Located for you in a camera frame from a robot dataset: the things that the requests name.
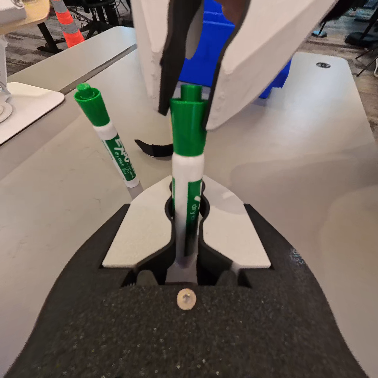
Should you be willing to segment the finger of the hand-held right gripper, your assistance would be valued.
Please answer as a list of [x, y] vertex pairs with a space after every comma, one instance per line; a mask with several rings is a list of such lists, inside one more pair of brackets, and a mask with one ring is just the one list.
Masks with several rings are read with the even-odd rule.
[[131, 10], [147, 95], [166, 116], [185, 59], [200, 41], [204, 1], [132, 0]]
[[216, 63], [203, 121], [207, 131], [254, 101], [337, 1], [217, 2], [235, 28]]

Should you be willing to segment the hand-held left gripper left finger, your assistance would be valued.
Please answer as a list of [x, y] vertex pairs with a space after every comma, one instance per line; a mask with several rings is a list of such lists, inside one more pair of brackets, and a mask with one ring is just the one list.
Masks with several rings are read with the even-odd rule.
[[150, 270], [156, 279], [166, 279], [176, 257], [171, 182], [172, 176], [167, 176], [132, 200], [103, 268], [126, 268], [135, 274]]

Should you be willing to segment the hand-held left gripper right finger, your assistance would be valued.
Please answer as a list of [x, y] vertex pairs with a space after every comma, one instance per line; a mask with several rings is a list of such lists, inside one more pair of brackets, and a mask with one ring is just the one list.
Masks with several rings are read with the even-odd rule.
[[217, 281], [224, 271], [271, 268], [271, 261], [239, 197], [203, 177], [198, 226], [198, 280]]

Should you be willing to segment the green dry erase marker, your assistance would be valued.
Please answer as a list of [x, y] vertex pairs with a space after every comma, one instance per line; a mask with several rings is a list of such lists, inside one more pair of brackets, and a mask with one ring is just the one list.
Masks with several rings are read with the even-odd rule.
[[101, 92], [88, 83], [80, 83], [76, 87], [74, 99], [92, 124], [125, 185], [128, 188], [138, 186], [139, 179], [125, 146], [110, 119]]
[[199, 85], [181, 85], [179, 98], [170, 100], [173, 137], [172, 201], [176, 232], [176, 262], [187, 268], [192, 263], [205, 165], [207, 132], [202, 122], [207, 107]]

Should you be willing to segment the grey desk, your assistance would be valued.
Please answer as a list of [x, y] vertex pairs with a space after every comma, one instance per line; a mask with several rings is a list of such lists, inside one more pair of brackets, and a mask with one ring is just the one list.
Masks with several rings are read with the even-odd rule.
[[205, 156], [272, 268], [183, 311], [182, 285], [100, 267], [130, 194], [73, 92], [1, 148], [1, 377], [377, 377], [377, 145], [347, 62], [297, 53]]

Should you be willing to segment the blue plastic bin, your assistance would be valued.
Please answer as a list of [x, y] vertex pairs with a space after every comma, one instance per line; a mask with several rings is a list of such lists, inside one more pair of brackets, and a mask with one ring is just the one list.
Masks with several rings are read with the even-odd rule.
[[192, 31], [199, 37], [196, 51], [185, 58], [179, 81], [183, 83], [211, 87], [222, 50], [235, 36], [235, 24], [224, 16], [217, 1], [202, 1], [193, 19]]

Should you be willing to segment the orange traffic cone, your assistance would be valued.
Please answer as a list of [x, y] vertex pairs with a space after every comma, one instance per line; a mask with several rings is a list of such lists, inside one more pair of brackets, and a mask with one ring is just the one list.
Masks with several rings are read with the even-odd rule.
[[84, 42], [84, 37], [75, 24], [63, 0], [52, 0], [51, 4], [62, 29], [68, 48]]

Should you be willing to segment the wooden white book stand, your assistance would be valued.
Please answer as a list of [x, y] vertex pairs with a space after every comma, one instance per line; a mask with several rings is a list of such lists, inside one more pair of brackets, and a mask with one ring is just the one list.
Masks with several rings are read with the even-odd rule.
[[3, 145], [64, 101], [60, 92], [8, 82], [5, 35], [46, 20], [49, 1], [0, 1], [0, 144]]

